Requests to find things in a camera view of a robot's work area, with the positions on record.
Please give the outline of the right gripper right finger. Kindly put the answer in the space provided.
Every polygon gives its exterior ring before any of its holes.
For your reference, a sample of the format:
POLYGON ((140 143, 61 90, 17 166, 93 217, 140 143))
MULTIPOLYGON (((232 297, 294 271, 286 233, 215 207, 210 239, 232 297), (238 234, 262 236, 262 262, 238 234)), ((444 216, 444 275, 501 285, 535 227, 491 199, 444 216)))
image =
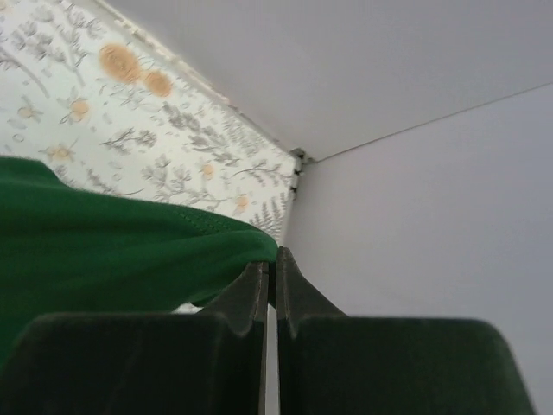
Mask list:
POLYGON ((532 414, 504 336, 474 319, 348 316, 276 259, 283 414, 532 414))

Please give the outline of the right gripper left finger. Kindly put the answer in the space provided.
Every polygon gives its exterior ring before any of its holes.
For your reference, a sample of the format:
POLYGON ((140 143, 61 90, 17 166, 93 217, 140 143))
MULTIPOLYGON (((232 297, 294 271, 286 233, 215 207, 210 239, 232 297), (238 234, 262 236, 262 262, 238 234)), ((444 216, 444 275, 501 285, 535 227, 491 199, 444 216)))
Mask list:
POLYGON ((269 266, 194 314, 52 314, 1 373, 4 414, 261 414, 269 266))

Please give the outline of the dark green t-shirt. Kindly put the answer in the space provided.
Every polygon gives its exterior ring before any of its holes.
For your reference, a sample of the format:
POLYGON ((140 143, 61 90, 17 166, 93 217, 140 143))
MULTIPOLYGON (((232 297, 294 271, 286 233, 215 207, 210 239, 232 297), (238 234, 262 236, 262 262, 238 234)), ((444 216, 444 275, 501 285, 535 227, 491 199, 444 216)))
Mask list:
POLYGON ((45 164, 1 161, 1 356, 37 316, 203 306, 277 243, 192 207, 71 188, 45 164))

